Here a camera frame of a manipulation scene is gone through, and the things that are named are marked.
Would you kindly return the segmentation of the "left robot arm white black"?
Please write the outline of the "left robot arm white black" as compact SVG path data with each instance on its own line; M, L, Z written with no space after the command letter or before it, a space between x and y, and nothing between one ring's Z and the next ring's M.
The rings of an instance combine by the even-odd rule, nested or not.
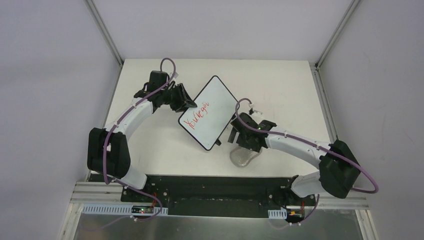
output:
M132 165L128 141L135 130L163 105L168 105L176 113L197 107L182 83L176 83L164 71L153 70L149 81L134 94L121 115L103 128L94 127L88 136L88 169L104 175L107 182L115 179L133 187L134 197L143 203L152 198L153 189L146 185L147 175Z

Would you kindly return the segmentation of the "silver mesh sponge eraser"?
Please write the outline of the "silver mesh sponge eraser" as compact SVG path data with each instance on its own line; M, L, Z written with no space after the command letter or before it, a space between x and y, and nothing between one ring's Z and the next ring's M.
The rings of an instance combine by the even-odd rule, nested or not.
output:
M256 152L256 151L238 146L230 152L229 158L230 158L230 161L236 167L244 168L247 165L249 165L249 163L253 159L257 158L261 153L262 153L262 150L260 150L259 152Z

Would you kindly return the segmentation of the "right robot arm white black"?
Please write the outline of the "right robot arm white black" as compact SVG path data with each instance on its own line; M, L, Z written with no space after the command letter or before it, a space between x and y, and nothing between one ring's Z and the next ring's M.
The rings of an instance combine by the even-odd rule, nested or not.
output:
M262 120L257 123L248 113L231 122L230 143L259 153L262 149L282 151L317 169L307 175L295 175L284 190L284 200L296 205L309 195L328 193L344 199L360 175L359 163L343 141L333 143L312 140Z

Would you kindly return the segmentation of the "small black-framed whiteboard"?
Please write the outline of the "small black-framed whiteboard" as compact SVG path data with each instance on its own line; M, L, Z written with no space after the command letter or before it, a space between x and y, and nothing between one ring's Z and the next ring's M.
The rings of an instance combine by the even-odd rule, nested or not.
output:
M178 124L206 151L210 151L235 114L238 100L214 75L195 97L197 107L189 108L178 118Z

